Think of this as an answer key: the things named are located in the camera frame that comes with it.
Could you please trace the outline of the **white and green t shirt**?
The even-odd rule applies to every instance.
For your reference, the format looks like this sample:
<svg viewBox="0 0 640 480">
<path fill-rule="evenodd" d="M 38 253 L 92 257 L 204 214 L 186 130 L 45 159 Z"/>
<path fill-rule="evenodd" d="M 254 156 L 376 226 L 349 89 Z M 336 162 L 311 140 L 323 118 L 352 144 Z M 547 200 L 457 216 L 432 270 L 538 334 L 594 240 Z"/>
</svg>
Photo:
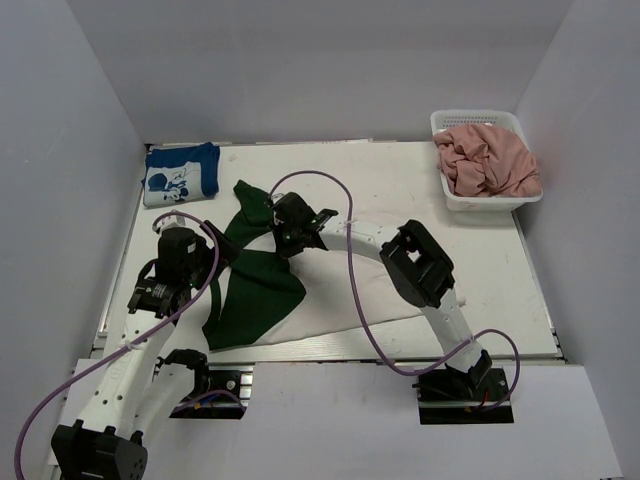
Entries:
<svg viewBox="0 0 640 480">
<path fill-rule="evenodd" d="M 243 249 L 210 284 L 211 311 L 202 328 L 209 349 L 279 344 L 358 327 L 343 255 L 280 258 L 269 230 L 267 192 L 243 180 L 233 191 L 239 210 L 225 234 Z"/>
</svg>

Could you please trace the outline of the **pink t shirt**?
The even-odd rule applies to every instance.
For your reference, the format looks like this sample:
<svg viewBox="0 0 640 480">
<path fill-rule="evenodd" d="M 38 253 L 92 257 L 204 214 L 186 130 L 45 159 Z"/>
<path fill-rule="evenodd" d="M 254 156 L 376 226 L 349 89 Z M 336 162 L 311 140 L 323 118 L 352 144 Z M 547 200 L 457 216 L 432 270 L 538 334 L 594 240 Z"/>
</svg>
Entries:
<svg viewBox="0 0 640 480">
<path fill-rule="evenodd" d="M 542 194 L 536 157 L 514 132 L 499 126 L 464 124 L 433 137 L 438 169 L 459 197 L 529 198 Z"/>
</svg>

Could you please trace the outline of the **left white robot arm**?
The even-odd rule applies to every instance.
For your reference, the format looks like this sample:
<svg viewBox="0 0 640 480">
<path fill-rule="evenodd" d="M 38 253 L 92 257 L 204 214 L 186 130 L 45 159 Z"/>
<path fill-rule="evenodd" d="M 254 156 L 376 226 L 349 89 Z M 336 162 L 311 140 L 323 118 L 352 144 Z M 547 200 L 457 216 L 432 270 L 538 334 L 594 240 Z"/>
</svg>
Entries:
<svg viewBox="0 0 640 480">
<path fill-rule="evenodd" d="M 101 381 L 76 420 L 53 434 L 64 479 L 142 478 L 160 425 L 179 401 L 210 390 L 205 354 L 189 348 L 160 353 L 182 314 L 241 249 L 210 221 L 192 230 L 184 217 L 171 212 L 154 221 L 157 255 L 138 273 L 120 347 L 100 364 Z"/>
</svg>

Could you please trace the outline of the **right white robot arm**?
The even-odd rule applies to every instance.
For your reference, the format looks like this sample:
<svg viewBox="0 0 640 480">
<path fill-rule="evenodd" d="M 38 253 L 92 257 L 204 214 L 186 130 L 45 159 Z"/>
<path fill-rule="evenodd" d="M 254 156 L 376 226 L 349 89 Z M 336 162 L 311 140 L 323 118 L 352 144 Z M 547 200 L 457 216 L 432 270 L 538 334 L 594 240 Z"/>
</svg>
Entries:
<svg viewBox="0 0 640 480">
<path fill-rule="evenodd" d="M 409 220 L 399 227 L 357 221 L 348 211 L 314 211 L 293 192 L 269 200 L 276 252 L 291 258 L 306 249 L 344 251 L 351 287 L 356 287 L 353 258 L 382 264 L 399 296 L 429 322 L 445 356 L 453 390 L 472 399 L 484 391 L 492 360 L 474 338 L 458 302 L 454 264 L 426 227 Z"/>
</svg>

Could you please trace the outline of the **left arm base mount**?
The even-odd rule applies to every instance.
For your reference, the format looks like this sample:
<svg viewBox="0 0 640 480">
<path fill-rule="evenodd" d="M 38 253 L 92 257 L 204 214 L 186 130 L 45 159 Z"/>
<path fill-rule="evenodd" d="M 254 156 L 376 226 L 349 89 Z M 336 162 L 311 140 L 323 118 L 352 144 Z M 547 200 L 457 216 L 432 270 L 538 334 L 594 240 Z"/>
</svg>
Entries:
<svg viewBox="0 0 640 480">
<path fill-rule="evenodd" d="M 164 365 L 182 365 L 194 380 L 193 390 L 173 410 L 171 418 L 240 420 L 244 416 L 241 370 L 212 369 L 207 356 L 193 349 L 173 350 L 161 362 Z"/>
</svg>

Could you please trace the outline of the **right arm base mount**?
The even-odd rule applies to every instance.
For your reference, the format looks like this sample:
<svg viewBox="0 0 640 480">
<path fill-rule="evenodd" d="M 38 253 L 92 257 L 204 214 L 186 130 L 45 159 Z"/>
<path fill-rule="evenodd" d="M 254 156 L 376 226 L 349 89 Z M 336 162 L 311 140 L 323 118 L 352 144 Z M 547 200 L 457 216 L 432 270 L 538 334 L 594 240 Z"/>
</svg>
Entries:
<svg viewBox="0 0 640 480">
<path fill-rule="evenodd" d="M 421 425 L 512 424 L 514 414 L 502 368 L 492 368 L 475 390 L 452 379 L 445 370 L 421 375 L 412 385 Z"/>
</svg>

